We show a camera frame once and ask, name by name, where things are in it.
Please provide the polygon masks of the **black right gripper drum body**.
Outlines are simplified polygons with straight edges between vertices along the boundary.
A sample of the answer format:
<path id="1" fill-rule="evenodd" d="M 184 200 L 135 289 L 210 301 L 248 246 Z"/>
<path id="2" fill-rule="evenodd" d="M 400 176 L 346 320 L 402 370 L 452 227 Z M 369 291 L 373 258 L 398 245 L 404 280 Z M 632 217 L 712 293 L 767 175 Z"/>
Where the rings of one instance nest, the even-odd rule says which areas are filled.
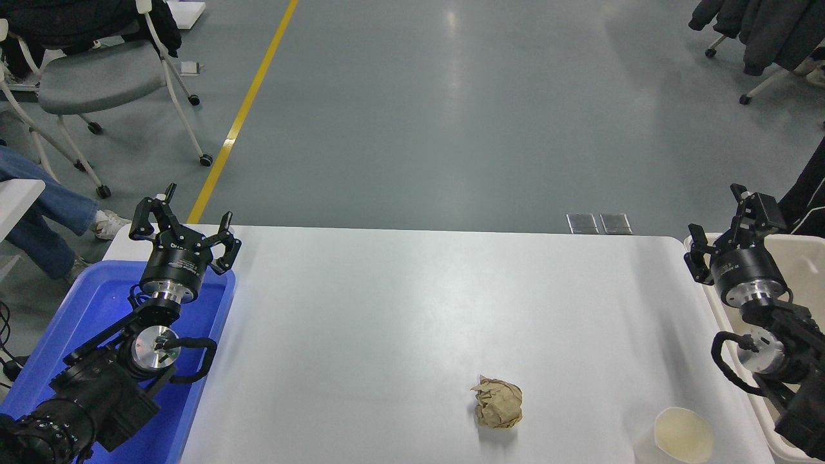
<path id="1" fill-rule="evenodd" d="M 712 279 L 725 304 L 776 299 L 788 291 L 786 280 L 766 249 L 734 249 L 713 256 Z"/>

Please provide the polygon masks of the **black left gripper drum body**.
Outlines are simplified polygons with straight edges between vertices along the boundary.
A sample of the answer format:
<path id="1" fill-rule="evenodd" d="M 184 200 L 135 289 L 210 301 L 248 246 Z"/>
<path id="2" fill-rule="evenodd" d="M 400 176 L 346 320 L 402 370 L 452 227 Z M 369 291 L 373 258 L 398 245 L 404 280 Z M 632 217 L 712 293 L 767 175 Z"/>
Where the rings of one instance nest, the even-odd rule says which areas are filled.
<path id="1" fill-rule="evenodd" d="M 162 230 L 153 236 L 152 253 L 141 277 L 141 289 L 150 290 L 157 282 L 169 281 L 190 291 L 200 290 L 206 268 L 213 255 L 203 249 L 206 236 L 193 229 L 175 233 Z"/>

